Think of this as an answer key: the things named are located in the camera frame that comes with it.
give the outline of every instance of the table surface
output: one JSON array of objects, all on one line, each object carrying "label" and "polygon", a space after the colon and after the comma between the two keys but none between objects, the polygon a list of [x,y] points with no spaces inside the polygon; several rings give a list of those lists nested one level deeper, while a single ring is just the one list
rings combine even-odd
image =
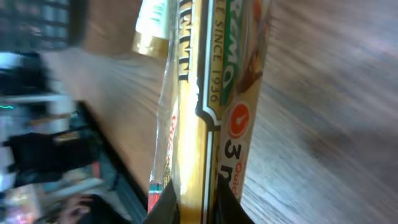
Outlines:
[{"label": "table surface", "polygon": [[[139,5],[91,0],[80,47],[45,59],[146,191],[164,62],[127,56]],[[242,200],[256,223],[398,218],[397,12],[394,0],[276,1]]]}]

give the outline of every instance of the black grid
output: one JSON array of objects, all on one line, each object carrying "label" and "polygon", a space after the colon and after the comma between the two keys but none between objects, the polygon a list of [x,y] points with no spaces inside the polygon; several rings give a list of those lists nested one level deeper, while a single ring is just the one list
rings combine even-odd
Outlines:
[{"label": "black grid", "polygon": [[62,50],[69,0],[0,0],[0,52]]}]

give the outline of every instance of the person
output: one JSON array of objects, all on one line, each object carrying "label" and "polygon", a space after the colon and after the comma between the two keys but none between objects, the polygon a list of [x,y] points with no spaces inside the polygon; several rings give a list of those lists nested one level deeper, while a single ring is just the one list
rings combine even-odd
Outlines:
[{"label": "person", "polygon": [[130,224],[98,195],[77,195],[67,200],[59,224]]}]

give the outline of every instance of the spaghetti package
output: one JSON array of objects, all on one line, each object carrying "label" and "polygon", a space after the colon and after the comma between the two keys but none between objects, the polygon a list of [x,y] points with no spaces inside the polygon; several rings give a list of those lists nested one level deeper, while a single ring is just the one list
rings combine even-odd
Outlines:
[{"label": "spaghetti package", "polygon": [[270,1],[175,0],[149,208],[172,179],[181,223],[213,223],[218,174],[240,200]]}]

